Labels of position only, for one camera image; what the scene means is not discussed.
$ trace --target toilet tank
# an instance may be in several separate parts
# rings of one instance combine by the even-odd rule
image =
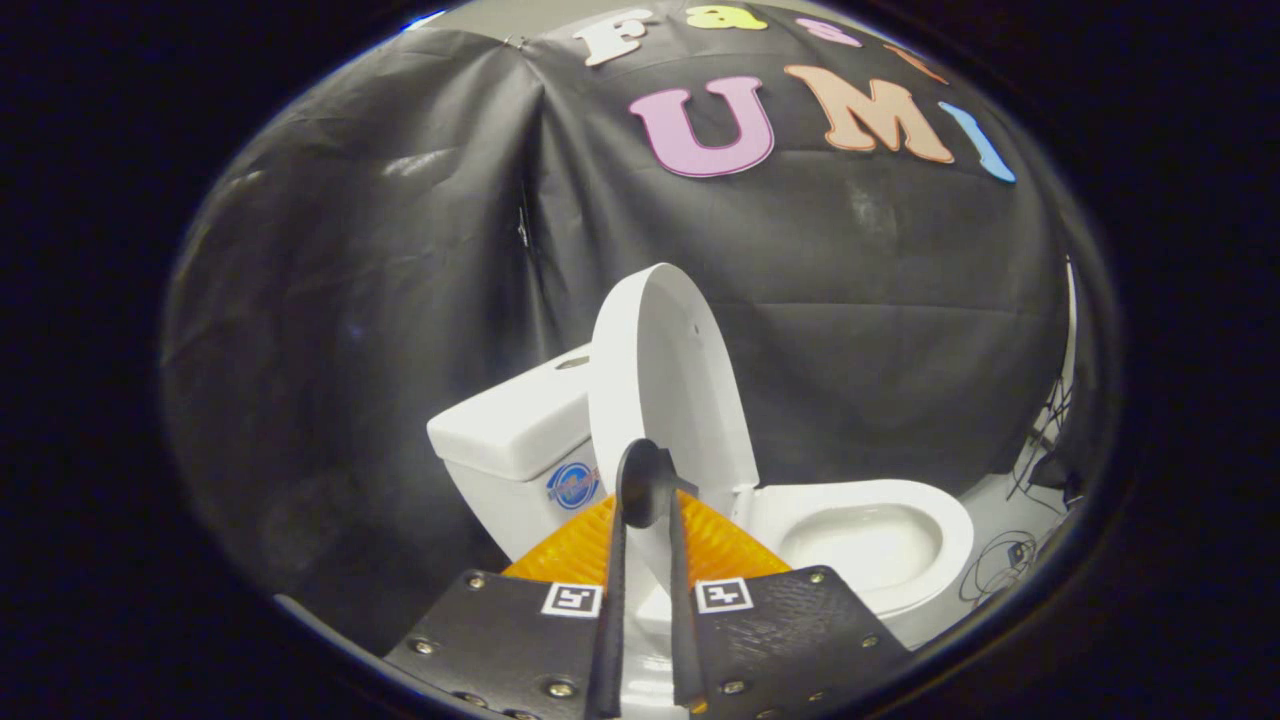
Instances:
[[[426,423],[435,455],[512,561],[604,500],[591,448],[589,345]]]

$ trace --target toilet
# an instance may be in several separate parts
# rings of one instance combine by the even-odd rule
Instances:
[[[923,483],[759,487],[719,325],[689,275],[669,264],[614,286],[590,345],[433,418],[428,434],[471,510],[512,560],[612,493],[622,454],[640,437],[671,452],[677,473],[698,486],[699,500],[792,568],[829,565],[882,620],[946,589],[973,547],[964,506]],[[566,473],[573,478],[564,480]],[[669,634],[663,536],[628,532],[627,548],[660,588],[634,588],[630,561],[627,582],[628,596],[641,591],[640,625]]]

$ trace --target circular logo sticker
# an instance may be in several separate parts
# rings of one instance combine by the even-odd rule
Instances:
[[[547,480],[547,495],[566,510],[577,510],[595,496],[600,484],[600,471],[581,462],[561,465]]]

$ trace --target screw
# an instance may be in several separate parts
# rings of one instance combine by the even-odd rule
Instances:
[[[552,697],[573,697],[573,693],[576,692],[577,688],[568,683],[552,683],[550,685],[547,685],[547,694]]]
[[[471,693],[453,693],[454,696],[470,702],[471,705],[479,705],[480,707],[489,707],[489,703],[484,701],[483,697]]]

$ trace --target toilet tank lid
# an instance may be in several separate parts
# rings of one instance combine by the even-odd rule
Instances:
[[[589,354],[584,345],[431,418],[435,455],[512,482],[536,478],[590,437]]]

